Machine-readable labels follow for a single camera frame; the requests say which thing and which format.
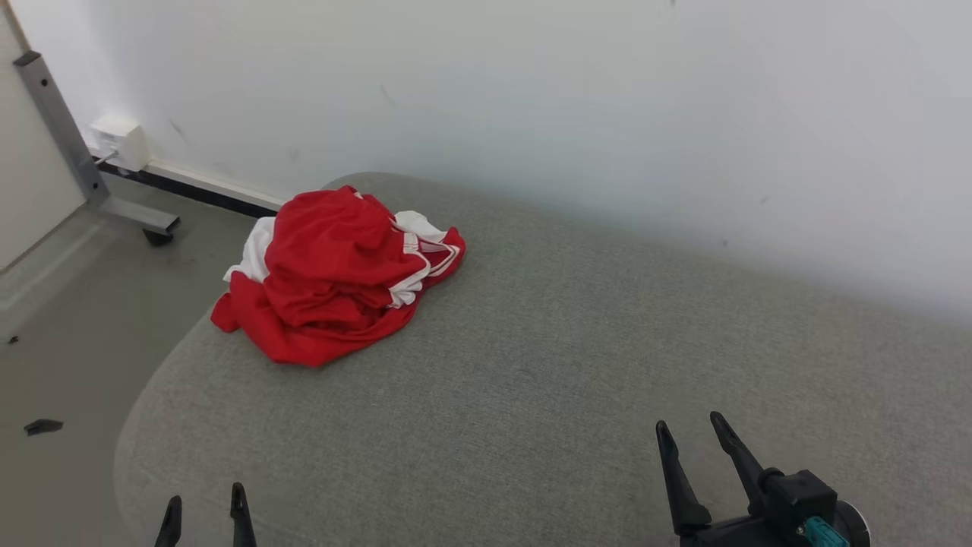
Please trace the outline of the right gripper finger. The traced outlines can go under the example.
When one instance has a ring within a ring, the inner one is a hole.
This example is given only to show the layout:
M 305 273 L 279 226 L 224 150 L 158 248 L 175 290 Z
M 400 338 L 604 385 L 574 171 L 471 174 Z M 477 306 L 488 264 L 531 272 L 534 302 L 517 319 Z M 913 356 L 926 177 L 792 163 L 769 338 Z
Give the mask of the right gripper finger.
M 677 536 L 694 536 L 711 523 L 711 514 L 706 506 L 698 502 L 680 464 L 676 441 L 664 420 L 656 423 L 656 439 L 674 533 Z
M 764 492 L 760 480 L 764 468 L 751 454 L 749 448 L 743 443 L 733 427 L 729 425 L 722 413 L 710 412 L 709 421 L 714 427 L 720 447 L 731 458 L 740 482 L 742 482 L 746 497 L 749 499 L 747 512 L 754 518 L 761 517 L 764 509 Z

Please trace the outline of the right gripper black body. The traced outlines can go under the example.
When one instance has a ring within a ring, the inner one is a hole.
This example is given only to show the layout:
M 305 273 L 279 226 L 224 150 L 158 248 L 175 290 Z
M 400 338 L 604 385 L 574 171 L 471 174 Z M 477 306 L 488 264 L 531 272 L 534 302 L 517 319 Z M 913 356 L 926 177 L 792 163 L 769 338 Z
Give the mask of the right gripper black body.
M 836 504 L 832 519 L 812 517 L 778 536 L 763 519 L 723 520 L 678 540 L 680 546 L 871 546 L 870 527 L 846 501 Z

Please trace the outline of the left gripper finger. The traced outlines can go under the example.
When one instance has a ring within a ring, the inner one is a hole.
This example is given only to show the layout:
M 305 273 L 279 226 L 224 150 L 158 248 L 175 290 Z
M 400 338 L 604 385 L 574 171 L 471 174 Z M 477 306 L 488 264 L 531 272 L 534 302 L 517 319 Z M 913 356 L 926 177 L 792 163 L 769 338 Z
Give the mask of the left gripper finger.
M 233 482 L 230 492 L 230 519 L 233 522 L 233 547 L 256 547 L 256 533 L 247 496 L 240 482 Z
M 181 538 L 181 523 L 183 523 L 183 501 L 181 496 L 175 495 L 169 499 L 166 512 L 163 514 L 159 533 L 157 533 L 156 547 L 177 546 Z

